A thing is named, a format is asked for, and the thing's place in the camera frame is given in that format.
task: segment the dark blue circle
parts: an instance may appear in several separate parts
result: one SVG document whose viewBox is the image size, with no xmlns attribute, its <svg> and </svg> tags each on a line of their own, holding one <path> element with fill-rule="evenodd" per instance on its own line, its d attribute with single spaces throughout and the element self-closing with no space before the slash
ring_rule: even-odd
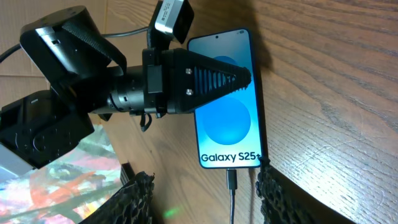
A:
<svg viewBox="0 0 398 224">
<path fill-rule="evenodd" d="M 238 65 L 227 56 L 218 56 L 215 59 Z M 218 144 L 236 144 L 242 141 L 250 130 L 249 110 L 235 98 L 224 96 L 201 109 L 204 111 L 204 129 L 209 138 Z"/>
</svg>

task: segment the blue phone screen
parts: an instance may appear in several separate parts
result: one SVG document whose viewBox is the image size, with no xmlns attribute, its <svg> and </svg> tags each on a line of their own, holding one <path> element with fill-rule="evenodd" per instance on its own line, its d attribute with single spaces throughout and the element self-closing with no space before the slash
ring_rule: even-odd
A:
<svg viewBox="0 0 398 224">
<path fill-rule="evenodd" d="M 250 35 L 246 30 L 192 39 L 192 52 L 246 67 L 252 82 L 195 110 L 200 164 L 204 168 L 256 167 L 262 156 Z"/>
</svg>

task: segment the smartphone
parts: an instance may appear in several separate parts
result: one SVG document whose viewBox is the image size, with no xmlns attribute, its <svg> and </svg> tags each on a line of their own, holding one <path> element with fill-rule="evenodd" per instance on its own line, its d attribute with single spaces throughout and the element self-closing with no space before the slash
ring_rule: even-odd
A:
<svg viewBox="0 0 398 224">
<path fill-rule="evenodd" d="M 199 163 L 203 168 L 259 167 L 261 125 L 251 34 L 237 29 L 189 40 L 188 50 L 250 70 L 252 82 L 195 110 Z M 195 78 L 201 80 L 195 71 Z"/>
</svg>

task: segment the brown wood table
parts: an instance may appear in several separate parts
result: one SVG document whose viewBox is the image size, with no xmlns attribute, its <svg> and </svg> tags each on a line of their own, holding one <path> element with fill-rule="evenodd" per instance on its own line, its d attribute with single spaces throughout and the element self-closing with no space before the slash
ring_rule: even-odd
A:
<svg viewBox="0 0 398 224">
<path fill-rule="evenodd" d="M 15 4 L 22 3 L 15 2 L 25 6 L 21 10 Z M 54 9 L 86 4 L 102 32 L 124 32 L 148 25 L 156 4 L 34 2 L 0 2 L 0 26 L 9 29 L 1 34 L 7 41 L 0 43 L 1 51 L 16 42 L 20 27 Z M 252 30 L 271 164 L 355 222 L 397 223 L 398 2 L 190 3 L 195 11 L 190 38 L 238 27 Z M 20 11 L 26 14 L 22 18 L 16 15 Z M 111 42 L 129 66 L 141 64 L 145 34 Z M 1 105 L 46 87 L 22 52 L 1 64 L 0 74 Z M 154 205 L 165 214 L 165 223 L 228 223 L 225 171 L 199 166 L 191 114 L 154 120 L 144 134 L 139 120 L 127 114 L 117 114 L 103 125 L 121 162 L 129 161 L 136 172 L 155 173 Z M 253 186 L 257 172 L 238 171 L 236 223 L 263 222 Z"/>
</svg>

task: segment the cable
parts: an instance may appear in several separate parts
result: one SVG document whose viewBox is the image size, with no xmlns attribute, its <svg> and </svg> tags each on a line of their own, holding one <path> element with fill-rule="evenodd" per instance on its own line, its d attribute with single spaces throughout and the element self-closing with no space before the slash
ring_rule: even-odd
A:
<svg viewBox="0 0 398 224">
<path fill-rule="evenodd" d="M 17 50 L 21 49 L 21 45 L 17 44 L 10 49 L 6 50 L 3 54 L 0 55 L 0 63 L 4 61 L 8 56 L 12 55 L 12 53 L 16 52 Z"/>
<path fill-rule="evenodd" d="M 229 224 L 234 224 L 235 216 L 235 190 L 238 189 L 238 179 L 236 178 L 236 169 L 226 170 L 226 186 L 231 195 L 231 213 L 229 215 Z"/>
<path fill-rule="evenodd" d="M 136 35 L 136 34 L 139 34 L 141 32 L 145 32 L 147 29 L 148 29 L 148 27 L 143 27 L 143 28 L 132 30 L 132 31 L 129 31 L 129 32 L 116 33 L 116 34 L 103 34 L 102 37 L 104 37 L 104 38 L 126 37 L 126 36 L 129 36 L 129 35 Z"/>
</svg>

